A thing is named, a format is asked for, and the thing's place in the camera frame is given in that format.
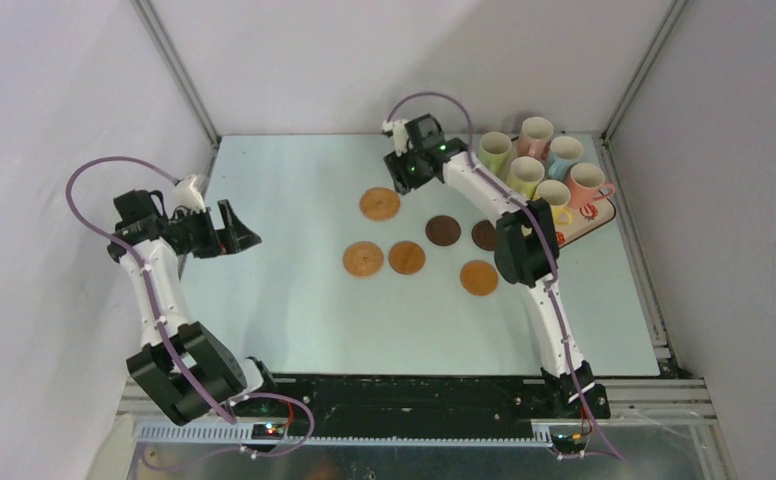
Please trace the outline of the woven rattan coaster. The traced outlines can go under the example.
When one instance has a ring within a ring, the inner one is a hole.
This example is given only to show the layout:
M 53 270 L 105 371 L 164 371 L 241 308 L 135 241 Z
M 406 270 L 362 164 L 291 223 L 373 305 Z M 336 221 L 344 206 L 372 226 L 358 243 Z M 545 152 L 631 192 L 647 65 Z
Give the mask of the woven rattan coaster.
M 360 212 L 372 221 L 387 221 L 401 208 L 399 195 L 385 187 L 374 187 L 364 192 L 359 200 Z
M 346 248 L 342 257 L 344 269 L 352 276 L 365 278 L 375 275 L 384 264 L 382 249 L 373 242 L 360 241 Z

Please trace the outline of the dark wooden coaster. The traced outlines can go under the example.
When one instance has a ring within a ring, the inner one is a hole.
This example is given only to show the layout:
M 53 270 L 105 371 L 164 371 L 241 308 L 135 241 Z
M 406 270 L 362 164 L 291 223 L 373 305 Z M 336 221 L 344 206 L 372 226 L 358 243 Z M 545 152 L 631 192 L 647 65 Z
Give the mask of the dark wooden coaster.
M 471 238 L 474 244 L 484 251 L 493 252 L 496 249 L 497 231 L 488 220 L 481 220 L 473 226 Z
M 447 247 L 455 244 L 461 238 L 459 222 L 448 215 L 437 215 L 430 218 L 425 225 L 425 235 L 434 245 Z

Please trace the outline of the light wooden coaster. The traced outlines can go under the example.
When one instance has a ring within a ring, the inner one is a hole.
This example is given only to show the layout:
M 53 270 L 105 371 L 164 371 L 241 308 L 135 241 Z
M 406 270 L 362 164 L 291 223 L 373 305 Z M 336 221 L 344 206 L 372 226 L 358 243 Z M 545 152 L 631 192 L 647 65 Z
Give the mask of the light wooden coaster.
M 413 275 L 425 265 L 426 255 L 423 248 L 412 241 L 400 241 L 389 251 L 389 265 L 401 275 Z
M 460 283 L 465 291 L 471 295 L 487 296 L 497 289 L 499 275 L 490 263 L 472 260 L 462 267 Z

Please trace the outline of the yellow mug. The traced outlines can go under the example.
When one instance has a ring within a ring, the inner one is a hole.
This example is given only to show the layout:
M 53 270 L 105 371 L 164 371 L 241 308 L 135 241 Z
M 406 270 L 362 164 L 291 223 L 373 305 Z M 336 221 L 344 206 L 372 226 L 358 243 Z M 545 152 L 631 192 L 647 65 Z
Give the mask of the yellow mug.
M 567 226 L 573 222 L 573 214 L 568 208 L 571 192 L 564 183 L 552 179 L 544 180 L 536 187 L 532 199 L 547 202 L 555 225 Z

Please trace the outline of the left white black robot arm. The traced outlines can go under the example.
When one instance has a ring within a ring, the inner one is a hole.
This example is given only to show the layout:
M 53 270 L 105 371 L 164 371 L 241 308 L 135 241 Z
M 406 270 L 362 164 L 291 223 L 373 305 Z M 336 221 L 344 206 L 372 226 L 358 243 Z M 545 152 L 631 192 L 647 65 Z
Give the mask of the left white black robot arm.
M 141 311 L 141 349 L 126 361 L 130 377 L 178 426 L 213 409 L 232 422 L 224 404 L 239 394 L 254 415 L 268 416 L 279 406 L 280 390 L 265 364 L 237 359 L 193 319 L 179 274 L 183 255 L 233 255 L 262 239 L 226 200 L 218 203 L 223 226 L 217 229 L 209 209 L 179 206 L 166 215 L 156 204 L 162 197 L 157 190 L 132 190 L 114 200 L 120 220 L 107 251 L 130 276 Z

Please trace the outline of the green mug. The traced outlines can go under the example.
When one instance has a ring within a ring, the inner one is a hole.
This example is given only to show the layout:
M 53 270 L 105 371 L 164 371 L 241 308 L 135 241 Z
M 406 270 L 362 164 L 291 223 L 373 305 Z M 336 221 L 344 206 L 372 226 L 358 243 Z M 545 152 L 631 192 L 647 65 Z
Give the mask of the green mug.
M 477 146 L 477 157 L 493 176 L 498 177 L 503 165 L 508 159 L 512 140 L 502 132 L 488 132 L 483 134 Z

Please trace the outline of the yellow-green mug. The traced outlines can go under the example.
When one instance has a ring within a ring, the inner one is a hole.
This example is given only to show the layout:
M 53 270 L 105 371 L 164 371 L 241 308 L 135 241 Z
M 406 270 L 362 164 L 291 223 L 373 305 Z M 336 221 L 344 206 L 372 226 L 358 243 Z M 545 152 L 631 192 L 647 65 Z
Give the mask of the yellow-green mug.
M 506 185 L 512 191 L 512 198 L 526 204 L 533 198 L 538 185 L 545 179 L 544 164 L 533 157 L 515 158 L 508 169 Z

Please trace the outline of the pink mug at back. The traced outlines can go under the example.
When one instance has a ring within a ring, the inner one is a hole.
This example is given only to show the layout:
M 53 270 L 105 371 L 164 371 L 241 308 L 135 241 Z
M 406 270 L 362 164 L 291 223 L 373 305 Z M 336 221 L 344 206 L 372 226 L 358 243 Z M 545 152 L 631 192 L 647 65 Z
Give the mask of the pink mug at back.
M 546 118 L 534 116 L 525 119 L 516 145 L 518 156 L 541 160 L 553 134 L 554 126 Z

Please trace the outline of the blue mug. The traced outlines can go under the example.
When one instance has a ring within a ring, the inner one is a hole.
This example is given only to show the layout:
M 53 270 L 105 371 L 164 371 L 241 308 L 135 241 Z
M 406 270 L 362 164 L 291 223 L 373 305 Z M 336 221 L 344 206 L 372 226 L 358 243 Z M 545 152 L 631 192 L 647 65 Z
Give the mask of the blue mug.
M 554 138 L 547 155 L 547 177 L 563 181 L 568 170 L 578 163 L 584 154 L 583 144 L 575 137 L 561 135 Z

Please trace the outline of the strawberry pattern tray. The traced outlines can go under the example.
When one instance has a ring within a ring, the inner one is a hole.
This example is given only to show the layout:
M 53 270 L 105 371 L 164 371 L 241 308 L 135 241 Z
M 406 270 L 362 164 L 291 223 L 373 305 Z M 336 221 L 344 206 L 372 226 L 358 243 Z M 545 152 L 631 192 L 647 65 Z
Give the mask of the strawberry pattern tray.
M 516 149 L 512 148 L 506 163 L 501 170 L 507 177 L 511 162 L 520 157 Z M 462 193 L 485 215 L 484 220 L 490 221 L 494 227 L 496 220 L 506 212 L 516 212 L 519 218 L 527 217 L 515 205 L 511 204 L 512 191 L 506 185 L 506 179 L 496 178 L 487 170 L 479 159 L 474 160 L 475 168 L 467 165 L 467 154 L 460 153 L 451 158 L 443 168 L 444 180 L 447 184 Z M 487 181 L 496 178 L 493 185 Z M 554 224 L 558 245 L 564 247 L 578 240 L 597 228 L 611 222 L 616 214 L 615 207 L 607 198 L 599 202 L 590 203 L 579 210 L 572 210 L 573 222 L 567 226 Z

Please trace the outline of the aluminium frame rail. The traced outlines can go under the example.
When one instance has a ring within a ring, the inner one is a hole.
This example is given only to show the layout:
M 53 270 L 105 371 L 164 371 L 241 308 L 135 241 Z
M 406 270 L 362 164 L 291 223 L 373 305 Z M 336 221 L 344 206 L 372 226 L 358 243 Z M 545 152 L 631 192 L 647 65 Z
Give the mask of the aluminium frame rail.
M 596 429 L 538 376 L 388 376 L 292 374 L 277 378 L 286 401 L 246 400 L 230 425 L 207 414 L 176 426 L 134 383 L 118 406 L 143 441 L 315 445 L 546 446 L 560 435 Z

